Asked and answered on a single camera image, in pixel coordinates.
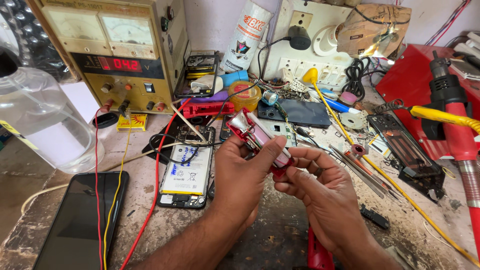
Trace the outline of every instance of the black screen phone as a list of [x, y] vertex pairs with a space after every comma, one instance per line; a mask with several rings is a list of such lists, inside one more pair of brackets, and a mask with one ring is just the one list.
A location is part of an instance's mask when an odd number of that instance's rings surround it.
[[[120, 189], [110, 217], [107, 234], [107, 254], [115, 231], [115, 223], [123, 204], [129, 175], [121, 174]], [[119, 182], [119, 172], [98, 173], [100, 230], [105, 233], [108, 212]], [[95, 193], [95, 173], [76, 174], [63, 196], [52, 226], [38, 255], [34, 270], [99, 269], [98, 219]]]

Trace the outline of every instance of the red plastic casing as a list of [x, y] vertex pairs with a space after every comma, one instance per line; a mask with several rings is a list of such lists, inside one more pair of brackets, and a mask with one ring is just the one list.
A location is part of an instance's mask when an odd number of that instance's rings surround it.
[[[239, 111], [239, 113], [245, 114], [245, 118], [247, 118], [248, 124], [251, 125], [252, 127], [255, 127], [255, 123], [247, 116], [248, 112], [250, 112], [250, 111], [245, 107], [243, 107], [241, 109], [241, 111]], [[247, 139], [248, 134], [247, 133], [242, 133], [239, 129], [235, 128], [234, 126], [231, 126], [229, 124], [229, 122], [230, 121], [225, 123], [227, 125], [227, 127], [229, 127], [233, 131], [233, 134], [235, 134], [238, 138], [240, 138], [240, 140], [242, 140], [244, 143], [247, 143], [248, 142], [248, 139]], [[255, 155], [259, 153], [259, 151], [256, 148], [253, 148], [252, 151], [255, 153]], [[288, 160], [288, 162], [285, 166], [283, 166], [282, 168], [277, 168], [276, 166], [272, 165], [272, 166], [270, 166], [270, 171], [276, 177], [282, 177], [285, 174], [285, 172], [287, 171], [288, 166], [293, 164], [293, 161], [294, 161], [293, 158], [290, 157], [290, 159]]]
[[333, 255], [318, 241], [312, 228], [308, 228], [308, 268], [335, 270]]
[[[454, 51], [450, 48], [413, 44], [407, 47], [376, 87], [380, 95], [385, 95], [383, 99], [386, 102], [401, 98], [407, 107], [431, 103], [429, 83], [433, 76], [429, 64], [433, 60], [434, 50], [439, 57], [453, 58]], [[458, 76], [468, 101], [472, 102], [472, 118], [480, 119], [480, 81], [464, 79], [452, 67], [448, 70], [450, 74]], [[394, 113], [417, 141], [423, 140], [420, 145], [432, 160], [437, 160], [449, 152], [450, 142], [429, 140], [421, 128], [421, 120], [412, 118], [409, 111], [395, 110]], [[470, 128], [465, 128], [465, 132], [474, 134]]]
[[[183, 107], [183, 116], [185, 118], [192, 118], [195, 116], [217, 115], [222, 107], [223, 102], [210, 103], [188, 103]], [[233, 103], [225, 102], [221, 114], [232, 114], [235, 112]]]

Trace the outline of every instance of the workbench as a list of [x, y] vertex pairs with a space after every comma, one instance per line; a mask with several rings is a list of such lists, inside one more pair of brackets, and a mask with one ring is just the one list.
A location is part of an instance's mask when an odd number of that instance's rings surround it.
[[[365, 100], [372, 104], [382, 104], [383, 100], [377, 93], [373, 93], [371, 89], [366, 90]], [[141, 149], [147, 144], [148, 138], [158, 133], [170, 120], [170, 116], [166, 115], [149, 115], [148, 117], [146, 132], [132, 132], [126, 158], [139, 155]], [[349, 147], [348, 142], [343, 137], [335, 135], [336, 123], [332, 122], [332, 125], [326, 129], [326, 134], [323, 134], [320, 129], [312, 129], [315, 133], [315, 140], [324, 146], [332, 144], [340, 150], [346, 150]], [[212, 126], [218, 130], [220, 125], [221, 121], [215, 121]], [[219, 132], [216, 133], [216, 141], [219, 141], [218, 134]], [[115, 130], [115, 126], [111, 126], [99, 130], [98, 135], [105, 147], [105, 156], [99, 164], [99, 170], [102, 170], [121, 160], [127, 133], [119, 133]], [[399, 180], [396, 170], [381, 162], [383, 157], [380, 154], [370, 151], [369, 157], [384, 169], [449, 237], [473, 257], [477, 257], [463, 186], [452, 162], [438, 161], [440, 165], [453, 171], [456, 179], [446, 177], [444, 182], [446, 196], [438, 204], [434, 204]], [[124, 165], [124, 170], [130, 175], [130, 181], [125, 194], [123, 210], [118, 220], [117, 234], [109, 261], [110, 269], [120, 267], [147, 216], [154, 196], [154, 168], [155, 160], [150, 157], [142, 157]], [[160, 164], [160, 179], [162, 179], [164, 170], [165, 166]], [[419, 270], [476, 269], [456, 250], [430, 235], [424, 227], [425, 219], [405, 199], [403, 199], [404, 203], [396, 202], [388, 197], [381, 199], [357, 175], [349, 169], [347, 170], [352, 176], [359, 205], [365, 204], [367, 209], [375, 210], [390, 221], [390, 229], [383, 230], [370, 220], [365, 220], [369, 230], [381, 246], [385, 248], [398, 247]], [[68, 183], [71, 177], [72, 175], [56, 170], [44, 188]], [[305, 207], [296, 198], [277, 192], [273, 184], [270, 175], [265, 181], [256, 221], [238, 239], [217, 269], [292, 269], [292, 267], [307, 265], [308, 220]], [[0, 247], [0, 269], [23, 270], [32, 267], [64, 192], [65, 189], [55, 190], [33, 200]], [[210, 202], [209, 199], [206, 207], [202, 210], [156, 207], [129, 266], [145, 259], [154, 250], [197, 220]], [[433, 235], [439, 237], [439, 234], [430, 225], [427, 227]]]

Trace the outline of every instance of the power supply knob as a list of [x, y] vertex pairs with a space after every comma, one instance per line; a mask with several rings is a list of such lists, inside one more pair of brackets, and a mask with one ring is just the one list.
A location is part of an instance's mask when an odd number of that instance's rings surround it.
[[112, 85], [111, 84], [103, 84], [102, 88], [100, 90], [102, 90], [102, 92], [104, 92], [105, 94], [108, 93], [110, 90], [112, 89]]

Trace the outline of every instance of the red wire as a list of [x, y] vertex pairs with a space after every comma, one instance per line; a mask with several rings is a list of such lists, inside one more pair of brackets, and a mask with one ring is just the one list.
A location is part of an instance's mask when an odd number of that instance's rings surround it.
[[445, 31], [437, 38], [437, 40], [431, 45], [435, 45], [443, 36], [444, 34], [448, 31], [448, 29], [450, 29], [450, 27], [452, 26], [453, 22], [460, 16], [460, 14], [462, 13], [462, 11], [468, 6], [468, 4], [470, 3], [471, 0], [468, 0], [465, 5], [462, 7], [462, 9], [458, 12], [458, 14], [455, 16], [455, 18], [453, 18], [452, 22], [450, 23], [450, 25], [447, 27], [447, 29], [445, 29]]
[[[187, 100], [180, 106], [179, 111], [180, 111], [181, 109], [183, 109], [183, 106], [185, 106], [185, 105], [190, 101], [190, 99], [191, 99], [191, 98], [187, 99]], [[170, 128], [170, 125], [172, 125], [173, 119], [175, 118], [176, 115], [177, 115], [177, 113], [174, 113], [173, 116], [172, 116], [172, 119], [170, 119], [170, 122], [168, 122], [167, 128], [165, 129], [165, 133], [168, 133], [168, 130], [169, 130], [169, 128]], [[161, 150], [164, 140], [165, 140], [165, 136], [163, 136], [163, 137], [162, 137], [162, 140], [160, 141], [160, 145], [158, 146], [158, 151]], [[150, 217], [152, 216], [153, 210], [155, 209], [156, 198], [157, 198], [157, 195], [158, 195], [158, 162], [159, 162], [159, 160], [160, 160], [160, 155], [157, 154], [157, 155], [156, 155], [156, 162], [155, 162], [155, 194], [154, 194], [152, 206], [151, 206], [151, 208], [150, 208], [150, 211], [148, 212], [148, 215], [147, 215], [147, 217], [146, 217], [146, 219], [145, 219], [145, 222], [144, 222], [142, 228], [141, 228], [140, 231], [138, 232], [138, 235], [137, 235], [137, 238], [135, 239], [135, 242], [133, 243], [132, 247], [130, 248], [130, 251], [128, 252], [127, 257], [125, 258], [122, 266], [120, 267], [120, 270], [123, 270], [123, 269], [127, 266], [128, 261], [130, 260], [130, 257], [132, 256], [133, 251], [134, 251], [135, 248], [137, 247], [138, 241], [140, 240], [140, 237], [142, 237], [142, 234], [144, 233], [145, 227], [147, 226], [147, 223], [148, 223], [148, 221], [150, 220]]]
[[[95, 123], [98, 123], [96, 115], [100, 109], [95, 113]], [[100, 200], [98, 199], [98, 155], [97, 155], [97, 146], [98, 146], [98, 125], [95, 125], [95, 194], [96, 194], [96, 214], [98, 217], [98, 249], [100, 253], [100, 270], [103, 269], [103, 259], [102, 259], [102, 232], [100, 230]]]

